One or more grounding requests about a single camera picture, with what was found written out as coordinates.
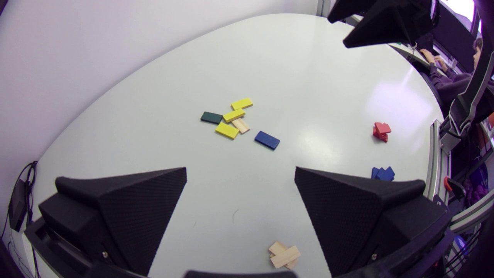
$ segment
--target purple sweater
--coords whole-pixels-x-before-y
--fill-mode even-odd
[[[450,106],[456,96],[466,90],[472,75],[469,73],[456,74],[448,67],[448,70],[445,72],[446,77],[437,70],[436,65],[431,63],[430,79],[443,102],[447,106]],[[487,87],[494,92],[494,81],[489,80]]]

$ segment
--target metal frame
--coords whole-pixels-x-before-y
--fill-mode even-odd
[[[492,210],[494,204],[494,190],[480,199],[466,210],[453,216],[450,229],[456,234],[467,231],[478,223],[485,220]]]
[[[440,145],[440,125],[439,121],[436,120],[430,127],[429,168],[425,182],[424,196],[432,201],[434,196],[438,195],[448,205],[449,192],[443,185],[443,179],[445,176],[451,175],[451,156]]]

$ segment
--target yellow block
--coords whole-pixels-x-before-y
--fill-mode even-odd
[[[235,101],[234,103],[232,103],[233,110],[237,110],[240,108],[246,108],[249,106],[252,106],[252,101],[250,100],[250,98],[244,98],[242,100]]]
[[[235,119],[238,119],[238,118],[244,116],[245,114],[246,113],[242,109],[237,109],[235,111],[232,111],[228,114],[223,115],[223,119],[225,119],[225,121],[227,123],[229,123]]]
[[[214,131],[223,134],[224,136],[231,139],[235,139],[235,137],[239,133],[238,129],[224,123],[219,123],[218,127]]]

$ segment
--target dark green block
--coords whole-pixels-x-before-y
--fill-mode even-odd
[[[221,119],[223,119],[223,115],[209,113],[209,112],[204,112],[203,116],[201,117],[201,121],[214,123],[214,124],[219,124],[221,122]]]

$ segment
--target person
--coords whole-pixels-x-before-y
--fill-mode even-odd
[[[477,67],[477,63],[479,62],[482,44],[482,38],[477,38],[473,43],[473,49],[475,50],[475,54],[473,55],[474,69]],[[445,105],[449,107],[456,96],[466,90],[468,83],[470,83],[472,75],[469,73],[456,74],[440,56],[434,56],[430,51],[426,49],[421,49],[420,52],[430,63],[429,76],[432,84],[437,89],[437,92]],[[436,62],[439,62],[446,76],[438,72]],[[491,91],[494,92],[494,82],[492,80],[489,80],[487,86],[489,89],[491,89]]]

